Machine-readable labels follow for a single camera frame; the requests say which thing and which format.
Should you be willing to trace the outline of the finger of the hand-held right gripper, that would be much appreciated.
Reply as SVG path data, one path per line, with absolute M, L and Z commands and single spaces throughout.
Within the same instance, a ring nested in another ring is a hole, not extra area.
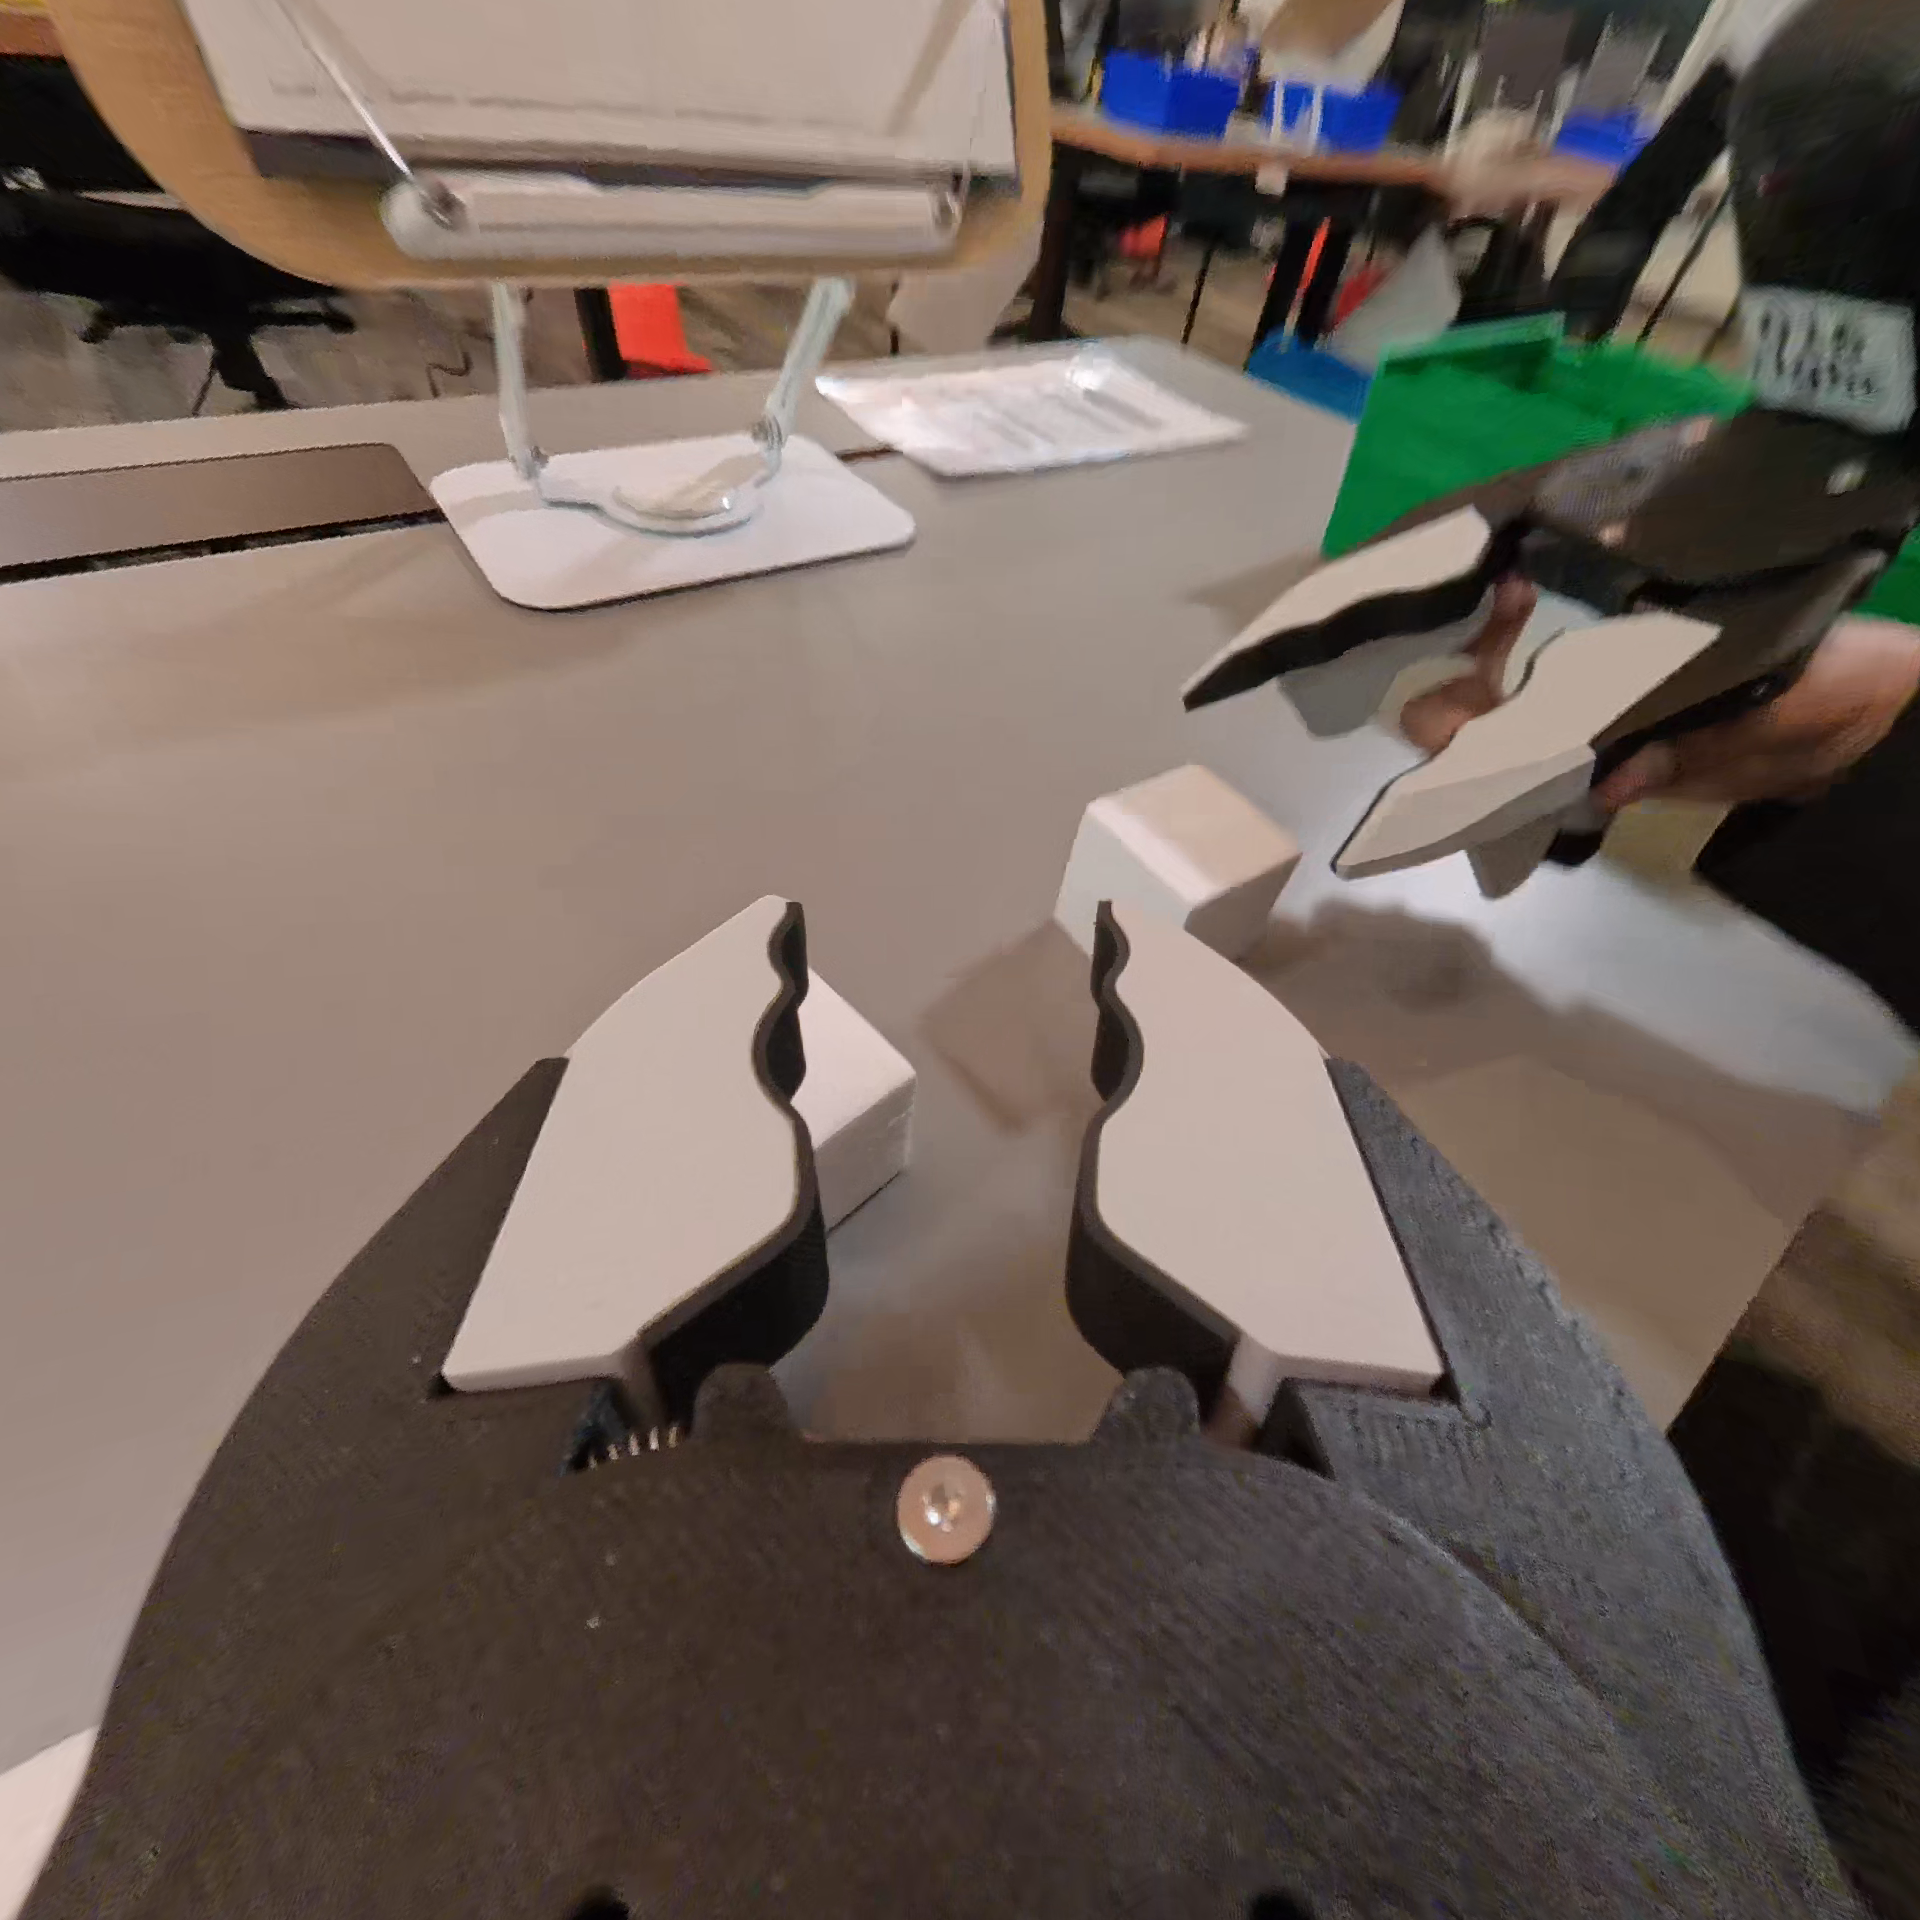
M 1344 880 L 1457 854 L 1494 857 L 1510 889 L 1598 782 L 1704 699 L 1721 626 L 1678 612 L 1612 615 L 1543 641 L 1500 703 L 1391 779 L 1334 854 Z
M 1184 710 L 1278 689 L 1309 736 L 1364 729 L 1393 678 L 1437 659 L 1501 578 L 1501 531 L 1476 507 L 1309 569 L 1184 683 Z

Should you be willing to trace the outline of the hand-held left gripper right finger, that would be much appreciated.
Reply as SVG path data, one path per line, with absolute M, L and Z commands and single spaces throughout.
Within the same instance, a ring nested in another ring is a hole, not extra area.
M 1312 1031 L 1129 902 L 1094 910 L 1090 995 L 1064 1265 L 1085 1345 L 1186 1380 L 1229 1444 L 1294 1385 L 1431 1401 L 1447 1362 Z

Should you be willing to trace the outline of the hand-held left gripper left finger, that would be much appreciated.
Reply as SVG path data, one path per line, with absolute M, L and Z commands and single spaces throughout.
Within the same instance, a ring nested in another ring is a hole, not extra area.
M 799 903 L 764 897 L 568 1050 L 448 1354 L 463 1394 L 610 1384 L 687 1426 L 719 1367 L 775 1366 L 829 1288 L 808 1130 Z

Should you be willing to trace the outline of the white foam block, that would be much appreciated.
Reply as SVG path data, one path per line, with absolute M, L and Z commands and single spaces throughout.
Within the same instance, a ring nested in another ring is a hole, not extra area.
M 1097 908 L 1129 903 L 1238 963 L 1264 940 L 1300 857 L 1286 828 L 1186 764 L 1082 810 L 1052 919 L 1090 954 Z
M 792 1096 L 806 1128 L 823 1226 L 841 1228 L 909 1163 L 918 1076 L 823 977 L 799 1006 L 805 1076 Z

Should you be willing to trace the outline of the grey desk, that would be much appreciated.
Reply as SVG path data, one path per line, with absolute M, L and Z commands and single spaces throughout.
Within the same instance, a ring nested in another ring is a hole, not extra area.
M 918 1075 L 784 1366 L 818 1432 L 1082 1434 L 1082 804 L 1204 764 L 1303 864 L 1253 974 L 1548 1262 L 1669 1422 L 1912 1066 L 1852 978 L 1596 860 L 1340 882 L 1404 766 L 1180 686 L 1312 555 L 1350 431 L 946 486 L 893 555 L 572 615 L 434 521 L 5 591 L 5 1766 L 92 1728 L 184 1499 L 325 1284 L 521 1073 L 757 897 Z

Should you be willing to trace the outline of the person's right hand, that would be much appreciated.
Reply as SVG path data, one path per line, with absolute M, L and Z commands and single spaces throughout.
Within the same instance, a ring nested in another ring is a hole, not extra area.
M 1415 751 L 1437 754 L 1470 721 L 1501 703 L 1504 666 L 1535 603 L 1535 591 L 1522 578 L 1494 591 L 1454 680 L 1398 710 L 1398 732 Z M 1598 782 L 1593 802 L 1612 816 L 1644 801 L 1738 807 L 1817 798 L 1880 745 L 1916 690 L 1916 628 L 1852 615 L 1829 631 L 1778 699 L 1729 723 L 1646 745 Z

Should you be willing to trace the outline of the green plastic bin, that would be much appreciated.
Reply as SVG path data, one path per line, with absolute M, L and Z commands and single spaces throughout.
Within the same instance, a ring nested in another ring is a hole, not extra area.
M 1784 286 L 1742 311 L 1743 383 L 1544 321 L 1391 353 L 1322 553 L 1463 507 L 1501 582 L 1601 618 L 1678 612 L 1788 649 L 1794 618 L 1916 626 L 1916 311 Z

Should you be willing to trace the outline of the laminated instruction sheet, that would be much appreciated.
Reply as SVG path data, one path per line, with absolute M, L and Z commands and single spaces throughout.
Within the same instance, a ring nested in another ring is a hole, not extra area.
M 961 371 L 820 375 L 818 394 L 866 434 L 936 478 L 1124 464 L 1245 440 L 1104 348 Z

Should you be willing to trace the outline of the wooden background table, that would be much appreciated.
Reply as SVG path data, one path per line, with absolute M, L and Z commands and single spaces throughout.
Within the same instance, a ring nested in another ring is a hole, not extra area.
M 1303 235 L 1285 234 L 1256 311 L 1248 353 L 1270 335 L 1286 331 L 1300 311 L 1306 344 L 1329 326 L 1336 286 L 1376 194 L 1388 188 L 1416 190 L 1454 212 L 1488 212 L 1519 227 L 1550 222 L 1556 208 L 1596 204 L 1614 171 L 1593 160 L 1550 151 L 1463 155 L 1457 151 L 1320 154 L 1268 143 L 1258 135 L 1165 135 L 1110 120 L 1097 107 L 1056 103 L 1049 113 L 1052 166 L 1039 232 L 1039 258 L 1025 284 L 1028 310 L 1016 339 L 1056 345 L 1071 336 L 1064 321 L 1071 212 L 1093 162 L 1124 166 L 1144 174 L 1270 177 L 1272 200 L 1334 200 L 1329 212 L 1303 220 Z

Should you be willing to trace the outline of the wooden document stand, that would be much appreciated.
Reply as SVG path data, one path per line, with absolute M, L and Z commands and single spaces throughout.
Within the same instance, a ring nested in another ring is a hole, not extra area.
M 502 460 L 426 490 L 494 594 L 562 612 L 893 553 L 901 507 L 797 433 L 857 280 L 977 272 L 1041 218 L 1041 6 L 1010 38 L 1010 178 L 799 177 L 639 160 L 406 155 L 366 135 L 240 130 L 178 3 L 49 6 L 61 56 L 138 168 L 232 248 L 344 292 L 481 288 Z M 759 418 L 729 434 L 540 448 L 524 372 L 527 295 L 621 281 L 806 281 Z

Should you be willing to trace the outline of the white paper sheets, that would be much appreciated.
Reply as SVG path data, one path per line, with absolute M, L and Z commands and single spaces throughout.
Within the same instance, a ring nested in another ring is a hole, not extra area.
M 1010 178 L 1010 38 L 941 3 L 186 3 L 253 135 L 463 160 Z

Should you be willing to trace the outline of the black office chair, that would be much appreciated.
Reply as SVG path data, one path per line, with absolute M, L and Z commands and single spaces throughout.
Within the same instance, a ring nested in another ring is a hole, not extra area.
M 1 275 L 25 295 L 84 303 L 92 345 L 116 329 L 204 340 L 208 379 L 250 399 L 261 414 L 293 408 L 258 359 L 261 331 L 353 335 L 332 288 L 253 258 L 178 208 L 9 183 Z

